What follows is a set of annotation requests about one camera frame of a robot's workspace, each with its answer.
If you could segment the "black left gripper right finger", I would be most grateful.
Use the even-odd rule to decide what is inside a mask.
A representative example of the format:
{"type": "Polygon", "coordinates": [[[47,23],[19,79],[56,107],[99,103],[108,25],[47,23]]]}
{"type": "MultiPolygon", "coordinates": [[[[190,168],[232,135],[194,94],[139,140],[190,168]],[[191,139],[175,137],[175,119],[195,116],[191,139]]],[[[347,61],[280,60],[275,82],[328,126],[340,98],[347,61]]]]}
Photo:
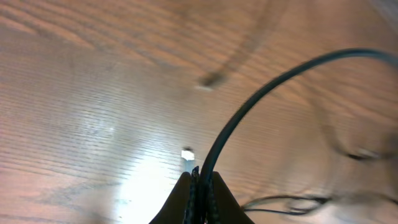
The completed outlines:
{"type": "Polygon", "coordinates": [[[212,173],[208,191],[208,223],[254,224],[243,212],[218,172],[212,173]]]}

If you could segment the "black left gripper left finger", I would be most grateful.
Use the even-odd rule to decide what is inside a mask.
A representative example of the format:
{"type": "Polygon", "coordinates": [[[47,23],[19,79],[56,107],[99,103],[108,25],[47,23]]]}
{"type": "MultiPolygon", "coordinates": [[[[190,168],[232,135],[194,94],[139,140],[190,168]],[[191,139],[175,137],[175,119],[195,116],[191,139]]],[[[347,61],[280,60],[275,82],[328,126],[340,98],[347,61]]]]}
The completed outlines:
{"type": "Polygon", "coordinates": [[[182,224],[190,198],[191,174],[183,172],[150,224],[182,224]]]}

